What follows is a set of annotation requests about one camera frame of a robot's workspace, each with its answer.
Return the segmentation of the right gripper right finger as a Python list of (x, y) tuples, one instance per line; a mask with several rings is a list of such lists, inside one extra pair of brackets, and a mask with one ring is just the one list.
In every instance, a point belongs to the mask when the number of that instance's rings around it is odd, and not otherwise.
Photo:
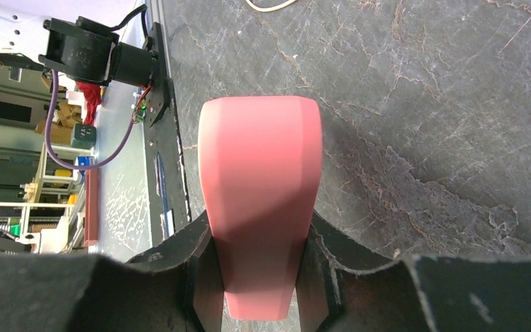
[(389, 259), (318, 214), (296, 292), (302, 331), (531, 331), (531, 256)]

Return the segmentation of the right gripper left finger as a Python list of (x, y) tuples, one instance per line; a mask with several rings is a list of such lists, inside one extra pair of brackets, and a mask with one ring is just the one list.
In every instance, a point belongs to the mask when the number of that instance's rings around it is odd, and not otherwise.
[(222, 314), (206, 214), (125, 263), (0, 255), (0, 331), (220, 331)]

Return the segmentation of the pink square power strip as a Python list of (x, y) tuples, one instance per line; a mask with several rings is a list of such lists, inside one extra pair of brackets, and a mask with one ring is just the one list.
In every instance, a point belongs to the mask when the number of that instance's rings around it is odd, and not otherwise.
[(299, 96), (210, 100), (198, 170), (230, 316), (287, 317), (322, 177), (322, 121)]

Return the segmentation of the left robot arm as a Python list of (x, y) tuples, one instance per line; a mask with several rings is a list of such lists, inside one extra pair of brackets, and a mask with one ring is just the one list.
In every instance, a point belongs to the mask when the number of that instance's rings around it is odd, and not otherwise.
[(144, 1), (0, 1), (0, 45), (76, 82), (148, 86), (158, 67), (145, 46), (118, 31), (147, 11)]

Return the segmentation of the red cloth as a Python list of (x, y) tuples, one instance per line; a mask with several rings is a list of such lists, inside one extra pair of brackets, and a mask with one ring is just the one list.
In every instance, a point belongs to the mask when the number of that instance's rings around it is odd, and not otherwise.
[(77, 82), (78, 89), (84, 94), (86, 102), (86, 118), (83, 121), (85, 125), (94, 125), (97, 108), (102, 102), (101, 86), (85, 82)]

